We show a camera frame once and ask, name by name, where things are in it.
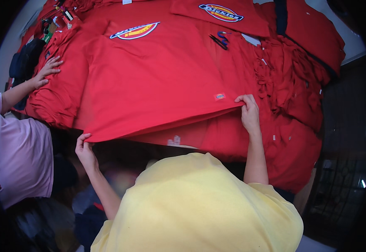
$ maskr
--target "stack of red clothing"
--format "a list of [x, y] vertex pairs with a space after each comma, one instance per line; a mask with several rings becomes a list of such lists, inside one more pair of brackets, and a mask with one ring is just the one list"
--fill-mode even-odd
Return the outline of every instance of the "stack of red clothing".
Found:
[[[237, 108], [242, 103], [234, 99], [252, 93], [270, 183], [298, 192], [321, 148], [316, 137], [323, 118], [321, 86], [331, 78], [321, 60], [337, 69], [343, 52], [320, 59], [324, 54], [312, 54], [317, 50], [312, 40], [278, 35], [274, 3], [120, 2], [65, 1], [64, 7], [76, 7], [81, 22], [56, 31], [44, 49], [36, 72], [52, 56], [65, 62], [49, 84], [30, 94], [25, 112], [54, 127], [83, 129], [93, 142], [123, 137], [245, 161], [249, 138]], [[288, 32], [296, 15], [291, 4], [297, 2], [287, 0]], [[55, 3], [48, 0], [40, 16]], [[323, 27], [314, 31], [325, 31], [327, 23], [313, 24], [319, 23]], [[29, 30], [23, 43], [38, 35], [38, 27]], [[220, 31], [227, 50], [209, 37]], [[259, 37], [261, 45], [248, 43], [241, 33]]]

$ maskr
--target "yellow shirt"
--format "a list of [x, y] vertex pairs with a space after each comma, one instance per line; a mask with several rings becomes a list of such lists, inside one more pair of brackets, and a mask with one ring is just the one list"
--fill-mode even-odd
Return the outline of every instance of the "yellow shirt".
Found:
[[245, 184], [209, 153], [162, 159], [125, 193], [91, 251], [295, 251], [303, 222], [271, 185]]

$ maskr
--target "pink shirt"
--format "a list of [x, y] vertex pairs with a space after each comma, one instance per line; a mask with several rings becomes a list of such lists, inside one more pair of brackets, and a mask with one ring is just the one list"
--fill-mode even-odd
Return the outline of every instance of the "pink shirt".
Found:
[[[0, 111], [2, 97], [0, 93]], [[28, 197], [50, 197], [53, 146], [50, 130], [32, 118], [0, 114], [0, 199], [5, 209]]]

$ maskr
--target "hand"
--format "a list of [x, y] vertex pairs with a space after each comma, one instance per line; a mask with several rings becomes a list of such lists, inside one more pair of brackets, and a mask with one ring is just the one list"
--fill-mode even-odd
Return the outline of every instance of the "hand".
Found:
[[75, 153], [81, 161], [87, 174], [99, 170], [98, 159], [92, 151], [93, 143], [85, 142], [84, 140], [91, 136], [90, 133], [82, 134], [77, 139], [77, 146], [75, 147]]
[[60, 56], [57, 56], [56, 58], [49, 59], [44, 67], [40, 70], [40, 72], [33, 77], [33, 86], [35, 89], [39, 89], [40, 87], [46, 85], [49, 83], [49, 80], [45, 79], [46, 76], [53, 74], [53, 73], [59, 73], [60, 69], [54, 69], [54, 67], [58, 67], [61, 65], [64, 61], [59, 61]]
[[238, 96], [235, 102], [243, 101], [246, 105], [242, 106], [242, 124], [249, 134], [261, 133], [259, 108], [252, 94]]

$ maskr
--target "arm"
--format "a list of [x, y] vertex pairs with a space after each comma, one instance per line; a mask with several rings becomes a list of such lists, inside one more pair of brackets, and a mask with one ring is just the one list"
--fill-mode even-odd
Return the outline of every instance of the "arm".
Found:
[[264, 155], [263, 139], [260, 130], [259, 108], [253, 95], [242, 95], [235, 102], [244, 101], [242, 106], [242, 123], [249, 133], [249, 148], [243, 181], [268, 185], [266, 157]]
[[59, 73], [60, 69], [53, 69], [54, 67], [58, 67], [63, 63], [63, 61], [57, 62], [60, 56], [56, 58], [51, 58], [47, 61], [47, 64], [40, 70], [40, 72], [30, 80], [25, 81], [24, 83], [19, 84], [18, 86], [11, 88], [10, 90], [5, 91], [2, 94], [3, 105], [0, 113], [5, 114], [8, 110], [10, 110], [16, 103], [18, 103], [25, 95], [30, 92], [38, 89], [49, 81], [45, 79], [46, 76]]
[[98, 160], [92, 151], [93, 144], [88, 142], [84, 143], [84, 140], [90, 136], [91, 134], [89, 133], [79, 136], [75, 153], [88, 174], [91, 184], [103, 205], [107, 218], [113, 220], [119, 210], [121, 199], [100, 172]]

